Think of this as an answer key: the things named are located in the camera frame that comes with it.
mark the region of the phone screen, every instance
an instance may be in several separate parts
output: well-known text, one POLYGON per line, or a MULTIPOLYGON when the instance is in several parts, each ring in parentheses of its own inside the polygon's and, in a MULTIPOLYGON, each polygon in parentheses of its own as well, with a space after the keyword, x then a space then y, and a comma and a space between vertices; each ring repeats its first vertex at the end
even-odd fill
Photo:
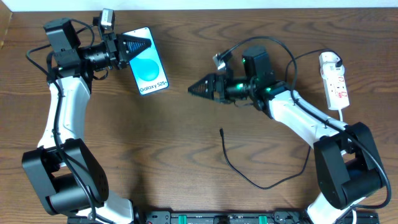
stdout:
POLYGON ((144 27, 124 34, 147 38, 152 42, 151 47, 145 49, 130 61, 130 67, 134 78, 136 79, 139 93, 141 95, 145 95, 167 88, 169 86, 169 82, 167 81, 166 73, 164 72, 162 62, 160 61, 155 42, 149 28, 144 27))

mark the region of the brown tabletop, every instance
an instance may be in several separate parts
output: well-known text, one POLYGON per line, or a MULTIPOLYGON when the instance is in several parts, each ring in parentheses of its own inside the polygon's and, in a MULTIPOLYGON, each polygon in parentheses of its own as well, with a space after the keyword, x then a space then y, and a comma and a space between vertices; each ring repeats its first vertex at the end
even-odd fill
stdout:
MULTIPOLYGON (((43 25, 59 17, 91 23, 99 12, 14 13, 0 50, 0 222, 65 223, 42 208, 21 166, 36 148, 50 105, 45 75, 30 64, 27 50, 48 43, 43 25)), ((212 56, 254 35, 271 35, 295 55, 330 47, 344 59, 351 105, 345 121, 373 132, 391 180, 393 198, 378 210, 381 223, 397 223, 398 203, 398 10, 278 9, 235 11, 118 11, 116 32, 150 27, 170 87, 140 96, 129 68, 93 82, 86 110, 85 143, 106 172, 109 188, 142 208, 175 211, 265 211, 306 208, 320 190, 314 156, 300 177, 271 190, 258 190, 225 163, 223 127, 231 162, 260 185, 298 172, 307 146, 294 132, 252 107, 219 105, 191 96, 187 88, 215 72, 212 56)), ((80 34, 82 45, 90 32, 80 34)), ((277 77, 289 56, 263 40, 277 77)), ((237 75, 244 75, 240 55, 237 75)), ((45 66, 49 49, 34 53, 45 66)), ((298 91, 320 110, 326 105, 317 55, 298 61, 298 91)), ((363 203, 379 204, 379 190, 363 203)))

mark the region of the wooden table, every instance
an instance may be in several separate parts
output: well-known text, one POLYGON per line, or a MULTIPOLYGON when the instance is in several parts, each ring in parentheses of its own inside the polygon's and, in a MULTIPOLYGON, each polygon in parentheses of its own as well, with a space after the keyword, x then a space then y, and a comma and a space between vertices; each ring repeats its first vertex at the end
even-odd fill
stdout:
MULTIPOLYGON (((43 25, 59 17, 90 23, 99 12, 14 13, 0 50, 0 222, 65 223, 47 215, 21 166, 36 148, 50 105, 45 76, 25 58, 48 43, 43 25)), ((225 163, 219 128, 231 162, 249 178, 270 185, 302 168, 307 147, 288 127, 254 108, 236 108, 191 96, 187 88, 215 71, 212 56, 254 35, 271 35, 295 55, 335 49, 346 67, 351 105, 345 121, 373 132, 393 198, 378 210, 382 223, 398 218, 398 10, 286 9, 236 11, 116 12, 116 32, 150 27, 170 87, 140 96, 130 69, 113 70, 93 83, 85 121, 85 142, 104 168, 110 189, 144 209, 264 211, 302 208, 319 194, 313 154, 307 170, 271 190, 258 190, 225 163)), ((90 33, 81 33, 82 45, 90 33)), ((279 78, 289 56, 266 41, 279 78)), ((235 67, 242 50, 234 54, 235 67)), ((42 65, 48 50, 33 54, 42 65)), ((298 91, 328 111, 316 55, 298 61, 298 91)), ((364 203, 381 203, 385 189, 364 203)))

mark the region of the power strip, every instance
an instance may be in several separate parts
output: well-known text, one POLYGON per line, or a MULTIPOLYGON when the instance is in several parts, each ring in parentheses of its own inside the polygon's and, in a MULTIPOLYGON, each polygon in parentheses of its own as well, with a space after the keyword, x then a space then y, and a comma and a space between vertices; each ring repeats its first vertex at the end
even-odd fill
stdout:
POLYGON ((338 110, 349 106, 348 91, 344 79, 344 65, 336 67, 339 56, 333 52, 324 52, 319 56, 321 76, 325 87, 329 110, 338 110))

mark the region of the smartphone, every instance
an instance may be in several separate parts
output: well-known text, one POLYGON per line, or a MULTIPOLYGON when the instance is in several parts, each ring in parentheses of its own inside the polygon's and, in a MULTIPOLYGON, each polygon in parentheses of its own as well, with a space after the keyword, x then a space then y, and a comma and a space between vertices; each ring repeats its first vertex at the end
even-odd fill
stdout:
POLYGON ((157 53, 150 29, 144 27, 124 34, 147 38, 152 42, 151 47, 145 49, 130 61, 130 67, 136 79, 139 93, 145 95, 169 87, 169 82, 167 81, 166 73, 157 53))

